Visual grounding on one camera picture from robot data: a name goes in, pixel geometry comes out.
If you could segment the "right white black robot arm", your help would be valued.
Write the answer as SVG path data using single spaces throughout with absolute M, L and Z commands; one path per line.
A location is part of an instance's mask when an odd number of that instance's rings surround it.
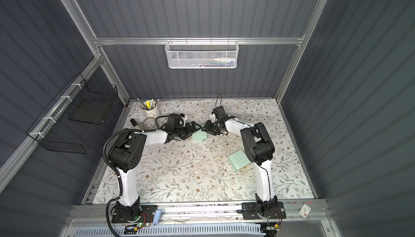
M 202 130 L 210 135 L 236 134 L 242 140 L 244 153 L 256 171 L 256 207 L 267 216 L 278 206 L 272 184 L 271 166 L 275 146 L 262 122 L 250 124 L 229 116 L 223 106 L 215 107 Z

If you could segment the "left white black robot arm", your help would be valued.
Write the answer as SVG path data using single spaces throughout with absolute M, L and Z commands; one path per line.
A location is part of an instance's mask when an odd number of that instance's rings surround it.
M 124 207 L 130 208 L 139 203 L 135 169 L 144 149 L 173 140 L 186 140 L 202 129 L 200 124 L 188 122 L 184 114 L 159 116 L 154 122 L 155 128 L 151 130 L 123 129 L 115 132 L 104 144 L 104 162 L 115 172 L 119 185 L 120 193 L 114 201 Z

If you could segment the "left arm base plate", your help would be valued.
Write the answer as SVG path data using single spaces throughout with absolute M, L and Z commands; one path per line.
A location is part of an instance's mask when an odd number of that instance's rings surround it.
M 133 208 L 116 205 L 110 210 L 110 218 L 114 224 L 151 223 L 157 209 L 156 205 L 140 205 Z

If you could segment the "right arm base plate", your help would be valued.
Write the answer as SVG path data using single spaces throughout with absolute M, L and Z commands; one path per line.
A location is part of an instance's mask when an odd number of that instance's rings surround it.
M 280 201 L 272 205 L 259 207 L 256 202 L 242 203 L 242 214 L 244 220 L 283 220 L 286 219 L 284 204 Z

